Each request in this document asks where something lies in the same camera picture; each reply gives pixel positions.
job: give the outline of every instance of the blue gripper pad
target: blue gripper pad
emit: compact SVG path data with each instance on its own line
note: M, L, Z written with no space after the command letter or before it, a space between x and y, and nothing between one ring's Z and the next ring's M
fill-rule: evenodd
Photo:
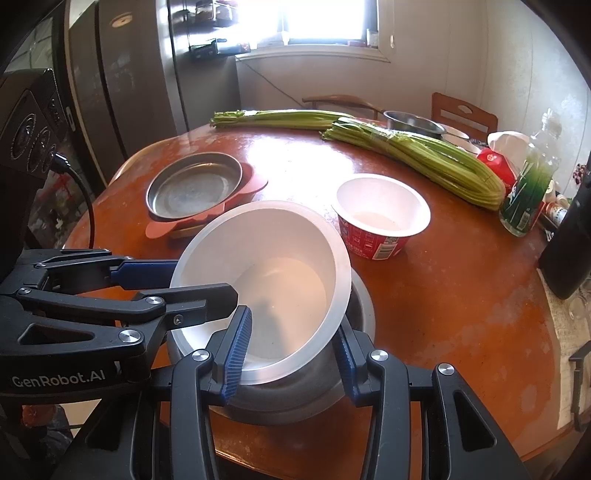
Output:
M339 329L333 336L332 345L333 350L335 351L336 363L339 367L340 378L343 381L345 394L354 404L356 404L361 397L361 394L359 392L359 386L355 380L355 364L353 363L349 345L345 341L345 333L342 326L339 326Z
M234 328L234 337L224 365L223 387L220 391L223 404L226 404L234 396L242 376L242 365L244 364L246 349L252 333L252 312L250 308L239 306L236 309L230 325L228 325L226 335L231 335Z

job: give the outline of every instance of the black cylinder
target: black cylinder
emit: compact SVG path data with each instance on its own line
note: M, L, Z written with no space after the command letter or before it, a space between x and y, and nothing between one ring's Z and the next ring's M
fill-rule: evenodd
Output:
M591 155L577 195L538 266L554 294L569 298L591 272Z

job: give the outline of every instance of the red package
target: red package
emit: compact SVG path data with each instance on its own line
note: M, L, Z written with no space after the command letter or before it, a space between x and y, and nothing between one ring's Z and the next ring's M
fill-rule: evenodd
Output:
M495 172L496 176L505 184L506 193L509 193L515 183L515 175L509 167L507 159L490 148L482 150L476 158Z

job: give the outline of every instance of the wooden table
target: wooden table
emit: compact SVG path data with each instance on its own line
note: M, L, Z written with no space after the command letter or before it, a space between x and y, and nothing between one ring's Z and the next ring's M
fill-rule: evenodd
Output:
M539 231L518 239L497 214L470 205L414 170L316 132L208 126L148 147L95 201L95 247L135 258L178 258L188 239L150 240L144 231L146 188L167 164L218 151L248 161L269 178L255 200L290 200L336 225L330 198L352 173L407 183L431 208L431 224L399 255L370 261L351 255L376 313L375 344L405 363L453 364L480 396L517 452L526 458L558 435L557 341L536 259ZM85 216L68 247L88 243ZM128 299L119 288L96 296ZM158 362L167 361L165 352ZM420 472L420 417L413 408L413 478ZM357 479L371 412L346 398L297 424L261 427L212 414L217 451L281 478Z

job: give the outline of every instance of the window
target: window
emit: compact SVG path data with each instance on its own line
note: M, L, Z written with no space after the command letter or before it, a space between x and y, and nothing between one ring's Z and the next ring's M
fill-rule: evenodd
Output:
M364 46L377 31L377 0L217 0L236 12L251 48L287 44Z

